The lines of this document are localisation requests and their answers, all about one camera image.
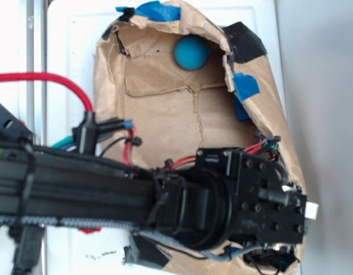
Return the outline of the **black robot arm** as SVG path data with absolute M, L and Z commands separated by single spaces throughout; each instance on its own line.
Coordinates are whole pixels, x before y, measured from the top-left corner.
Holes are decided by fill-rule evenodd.
M 242 257 L 284 272 L 308 231 L 307 197 L 288 179 L 280 138 L 259 135 L 253 148 L 201 148 L 186 162 L 145 170 L 94 156 L 97 124 L 73 152 L 35 146 L 14 117 L 0 121 L 0 227 L 15 240 L 13 274 L 37 265 L 45 227 L 131 233 L 125 260 L 163 268 L 178 252 L 198 261 Z

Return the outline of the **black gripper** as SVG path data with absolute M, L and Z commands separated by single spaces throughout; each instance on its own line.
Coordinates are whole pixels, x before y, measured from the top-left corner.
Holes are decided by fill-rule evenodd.
M 239 148 L 201 148 L 195 165 L 159 177 L 163 204 L 157 232 L 190 249 L 213 249 L 230 240 L 300 244 L 307 197 L 284 191 L 288 174 L 267 158 Z

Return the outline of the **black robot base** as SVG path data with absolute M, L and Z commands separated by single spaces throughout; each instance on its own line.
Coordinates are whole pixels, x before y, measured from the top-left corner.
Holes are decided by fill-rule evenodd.
M 34 141 L 34 133 L 0 103 L 0 142 Z

